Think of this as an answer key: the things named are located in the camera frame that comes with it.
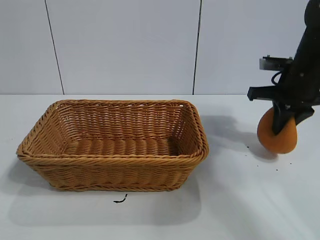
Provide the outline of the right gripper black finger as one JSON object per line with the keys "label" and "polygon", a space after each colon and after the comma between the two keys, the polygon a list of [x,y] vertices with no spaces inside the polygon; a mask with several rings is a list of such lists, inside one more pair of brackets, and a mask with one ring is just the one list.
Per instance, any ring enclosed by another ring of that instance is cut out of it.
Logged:
{"label": "right gripper black finger", "polygon": [[275,135],[278,135],[285,127],[289,119],[292,117],[292,111],[289,105],[282,103],[273,104],[273,121],[272,131]]}

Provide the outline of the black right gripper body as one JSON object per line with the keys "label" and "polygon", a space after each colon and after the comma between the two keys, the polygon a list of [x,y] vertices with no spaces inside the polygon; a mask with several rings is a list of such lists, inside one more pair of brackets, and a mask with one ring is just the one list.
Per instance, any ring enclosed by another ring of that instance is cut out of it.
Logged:
{"label": "black right gripper body", "polygon": [[250,87],[250,101],[267,100],[290,106],[298,124],[313,115],[320,104],[320,33],[305,32],[292,58],[263,56],[261,70],[276,71],[271,86]]}

